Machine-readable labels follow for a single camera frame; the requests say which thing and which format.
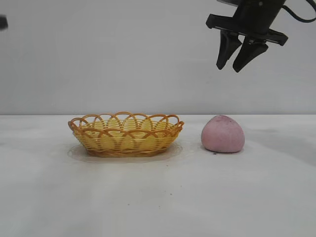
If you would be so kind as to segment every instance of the wicker basket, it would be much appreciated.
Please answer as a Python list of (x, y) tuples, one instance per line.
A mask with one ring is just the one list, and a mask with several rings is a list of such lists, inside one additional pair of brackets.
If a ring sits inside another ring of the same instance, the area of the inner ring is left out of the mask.
[(183, 122), (176, 115), (86, 115), (68, 122), (88, 153), (97, 157), (151, 157), (178, 137)]

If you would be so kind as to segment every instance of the pink ball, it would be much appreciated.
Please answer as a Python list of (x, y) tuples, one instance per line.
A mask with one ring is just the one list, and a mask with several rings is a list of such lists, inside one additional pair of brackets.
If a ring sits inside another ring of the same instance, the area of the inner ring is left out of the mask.
[(218, 115), (204, 127), (201, 135), (203, 146), (213, 152), (240, 152), (245, 144), (241, 126), (232, 118)]

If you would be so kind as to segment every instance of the black robotic arm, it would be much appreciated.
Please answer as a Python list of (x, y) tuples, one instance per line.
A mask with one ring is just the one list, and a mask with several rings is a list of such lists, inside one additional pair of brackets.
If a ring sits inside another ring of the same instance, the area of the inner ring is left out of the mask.
[[(270, 29), (271, 24), (283, 8), (295, 19), (309, 23), (316, 20), (305, 20), (297, 16), (289, 7), (284, 5), (286, 0), (218, 0), (237, 6), (233, 17), (210, 14), (206, 25), (208, 28), (221, 30), (221, 45), (217, 59), (217, 67), (221, 70), (232, 54), (240, 47), (241, 50), (234, 61), (236, 72), (243, 69), (251, 60), (268, 50), (266, 42), (284, 45), (288, 37)], [(306, 0), (316, 11), (316, 3)], [(239, 35), (245, 36), (243, 43)]]

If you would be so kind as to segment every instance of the black cable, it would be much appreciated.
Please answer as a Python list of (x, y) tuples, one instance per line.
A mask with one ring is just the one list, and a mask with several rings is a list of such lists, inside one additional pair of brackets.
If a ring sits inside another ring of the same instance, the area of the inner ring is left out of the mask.
[[(315, 10), (316, 12), (316, 2), (314, 2), (314, 0), (306, 0), (312, 7), (313, 9)], [(304, 22), (304, 23), (310, 23), (310, 22), (313, 22), (316, 20), (316, 17), (313, 18), (313, 19), (310, 19), (310, 20), (306, 20), (306, 19), (303, 19), (301, 17), (299, 17), (298, 15), (296, 15), (294, 13), (294, 11), (292, 11), (288, 6), (284, 5), (282, 7), (284, 10), (286, 10), (288, 13), (290, 13), (291, 16), (293, 16), (296, 20), (300, 21), (300, 22)]]

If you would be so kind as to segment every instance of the white wall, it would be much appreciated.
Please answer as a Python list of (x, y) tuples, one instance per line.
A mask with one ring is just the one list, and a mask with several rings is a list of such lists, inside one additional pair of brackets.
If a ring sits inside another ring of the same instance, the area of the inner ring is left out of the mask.
[[(312, 18), (304, 0), (288, 0)], [(316, 23), (282, 11), (286, 46), (236, 74), (215, 64), (215, 0), (1, 0), (0, 114), (316, 113)]]

